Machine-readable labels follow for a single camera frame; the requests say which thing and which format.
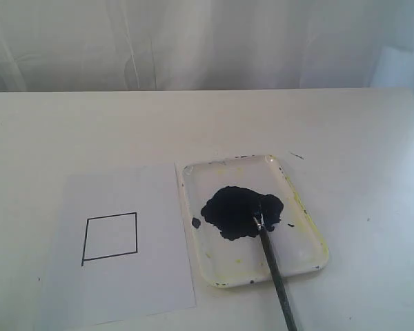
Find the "black paintbrush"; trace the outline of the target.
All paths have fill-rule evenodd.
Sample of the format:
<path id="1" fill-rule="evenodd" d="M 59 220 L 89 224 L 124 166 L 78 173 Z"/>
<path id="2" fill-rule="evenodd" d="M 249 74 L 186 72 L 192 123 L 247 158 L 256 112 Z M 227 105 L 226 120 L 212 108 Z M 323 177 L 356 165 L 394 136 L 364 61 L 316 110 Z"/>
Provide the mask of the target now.
<path id="1" fill-rule="evenodd" d="M 254 222 L 256 223 L 256 226 L 259 232 L 260 241 L 262 243 L 262 247 L 264 250 L 265 257 L 266 257 L 266 262 L 268 264 L 270 275 L 272 277 L 273 284 L 275 286 L 279 304 L 281 306 L 281 309 L 284 315 L 286 327 L 289 331 L 297 331 L 296 322 L 295 322 L 293 312 L 290 307 L 288 296 L 287 296 L 287 293 L 284 287 L 284 282 L 283 282 L 282 276 L 279 271 L 275 253 L 274 253 L 272 244 L 270 242 L 270 237 L 266 229 L 266 225 L 264 222 L 264 216 L 263 216 L 263 212 L 261 208 L 259 208 L 258 211 L 253 213 L 253 219 L 254 219 Z"/>

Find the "white plastic paint tray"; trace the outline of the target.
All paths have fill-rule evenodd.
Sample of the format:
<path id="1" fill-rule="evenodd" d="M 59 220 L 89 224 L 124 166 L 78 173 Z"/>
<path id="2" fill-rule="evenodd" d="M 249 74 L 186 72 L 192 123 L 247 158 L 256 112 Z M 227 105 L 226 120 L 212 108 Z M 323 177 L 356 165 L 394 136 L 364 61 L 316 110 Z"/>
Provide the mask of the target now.
<path id="1" fill-rule="evenodd" d="M 208 200 L 227 186 L 272 194 L 284 204 L 280 222 L 269 234 L 283 277 L 316 272 L 328 263 L 328 246 L 276 157 L 251 155 L 187 165 L 181 184 L 199 270 L 212 286 L 232 288 L 271 278 L 258 237 L 230 241 L 201 215 Z"/>

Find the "white paper sheet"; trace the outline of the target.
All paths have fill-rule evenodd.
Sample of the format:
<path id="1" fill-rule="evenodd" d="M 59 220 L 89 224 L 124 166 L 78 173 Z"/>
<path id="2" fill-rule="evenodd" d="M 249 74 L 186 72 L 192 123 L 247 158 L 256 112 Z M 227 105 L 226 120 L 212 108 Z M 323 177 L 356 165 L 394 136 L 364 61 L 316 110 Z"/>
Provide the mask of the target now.
<path id="1" fill-rule="evenodd" d="M 36 330 L 194 306 L 173 164 L 72 175 L 57 225 Z"/>

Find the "white backdrop curtain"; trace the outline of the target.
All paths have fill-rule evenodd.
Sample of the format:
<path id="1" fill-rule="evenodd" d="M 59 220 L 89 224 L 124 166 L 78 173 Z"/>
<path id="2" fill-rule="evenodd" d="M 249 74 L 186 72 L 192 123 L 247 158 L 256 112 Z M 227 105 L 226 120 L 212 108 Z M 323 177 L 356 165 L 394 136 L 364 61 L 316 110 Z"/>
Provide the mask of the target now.
<path id="1" fill-rule="evenodd" d="M 0 1 L 0 92 L 405 87 L 414 1 Z"/>

